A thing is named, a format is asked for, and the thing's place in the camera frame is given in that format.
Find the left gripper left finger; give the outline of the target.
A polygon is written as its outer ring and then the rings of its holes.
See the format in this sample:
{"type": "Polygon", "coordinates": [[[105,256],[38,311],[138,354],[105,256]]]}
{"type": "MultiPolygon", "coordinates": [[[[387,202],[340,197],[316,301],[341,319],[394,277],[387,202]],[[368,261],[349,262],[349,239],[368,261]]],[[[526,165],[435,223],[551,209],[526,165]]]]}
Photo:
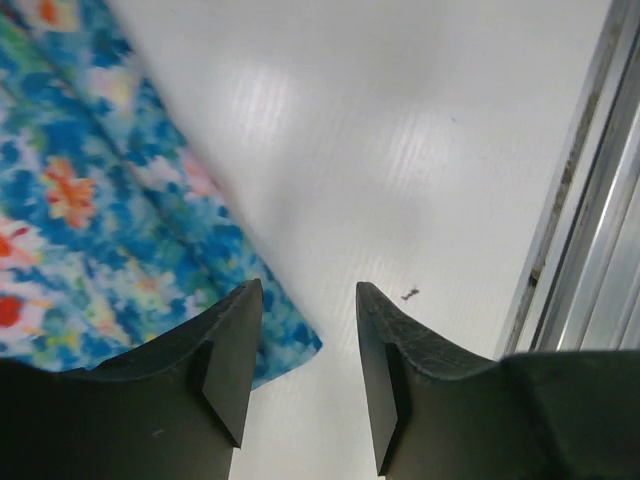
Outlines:
{"type": "Polygon", "coordinates": [[[263,311],[245,282],[92,370],[1,364],[5,479],[225,479],[242,444],[263,311]]]}

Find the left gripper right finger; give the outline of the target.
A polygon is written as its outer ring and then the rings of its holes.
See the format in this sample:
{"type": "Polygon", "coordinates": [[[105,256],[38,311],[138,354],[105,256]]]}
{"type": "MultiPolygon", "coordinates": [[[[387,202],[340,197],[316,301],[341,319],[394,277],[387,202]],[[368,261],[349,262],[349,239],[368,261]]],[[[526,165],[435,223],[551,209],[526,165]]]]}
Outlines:
{"type": "Polygon", "coordinates": [[[635,479],[639,354],[476,355],[356,288],[377,473],[387,479],[635,479]]]}

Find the blue floral skirt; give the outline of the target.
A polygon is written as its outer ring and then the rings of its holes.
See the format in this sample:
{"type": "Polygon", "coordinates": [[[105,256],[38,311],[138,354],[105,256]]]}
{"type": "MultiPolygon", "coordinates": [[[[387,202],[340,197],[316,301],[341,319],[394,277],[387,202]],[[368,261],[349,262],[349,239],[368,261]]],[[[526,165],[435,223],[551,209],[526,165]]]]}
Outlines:
{"type": "Polygon", "coordinates": [[[1,5],[1,355],[92,369],[259,280],[253,382],[322,346],[103,1],[1,5]]]}

